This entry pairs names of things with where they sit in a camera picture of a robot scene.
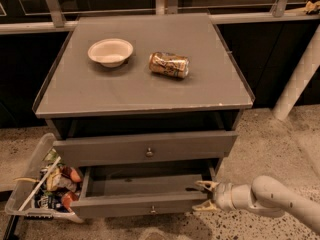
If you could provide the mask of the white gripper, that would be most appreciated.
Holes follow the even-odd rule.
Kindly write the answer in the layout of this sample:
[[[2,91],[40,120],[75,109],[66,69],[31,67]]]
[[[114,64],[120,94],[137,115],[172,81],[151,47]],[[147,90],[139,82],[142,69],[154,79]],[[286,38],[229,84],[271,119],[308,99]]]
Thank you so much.
[[[245,186],[232,183],[218,183],[214,181],[196,181],[195,184],[214,193],[214,203],[208,199],[194,205],[192,209],[197,212],[214,212],[216,206],[222,211],[229,212],[245,206]]]

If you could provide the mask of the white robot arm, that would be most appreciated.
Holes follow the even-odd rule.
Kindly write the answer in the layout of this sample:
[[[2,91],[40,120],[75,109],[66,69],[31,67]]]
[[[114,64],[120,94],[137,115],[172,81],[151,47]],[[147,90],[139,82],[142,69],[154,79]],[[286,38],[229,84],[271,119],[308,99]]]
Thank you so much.
[[[273,218],[282,217],[287,212],[313,232],[320,233],[320,204],[296,194],[270,176],[258,176],[251,185],[214,181],[197,181],[196,184],[211,196],[193,206],[194,211],[246,210]]]

